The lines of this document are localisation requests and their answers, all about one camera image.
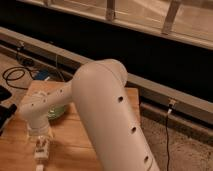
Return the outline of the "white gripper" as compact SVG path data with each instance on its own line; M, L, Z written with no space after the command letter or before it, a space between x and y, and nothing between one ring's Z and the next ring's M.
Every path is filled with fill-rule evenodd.
M27 125L27 139L36 140L39 136L44 137L53 137L53 133L49 124L46 124L40 128L32 128L30 125Z

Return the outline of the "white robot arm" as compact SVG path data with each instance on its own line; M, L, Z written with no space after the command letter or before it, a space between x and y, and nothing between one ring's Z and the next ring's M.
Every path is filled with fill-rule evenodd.
M50 94L20 105L30 131L48 128L47 112L72 102L104 171L160 171L125 91L128 73L118 60L82 65Z

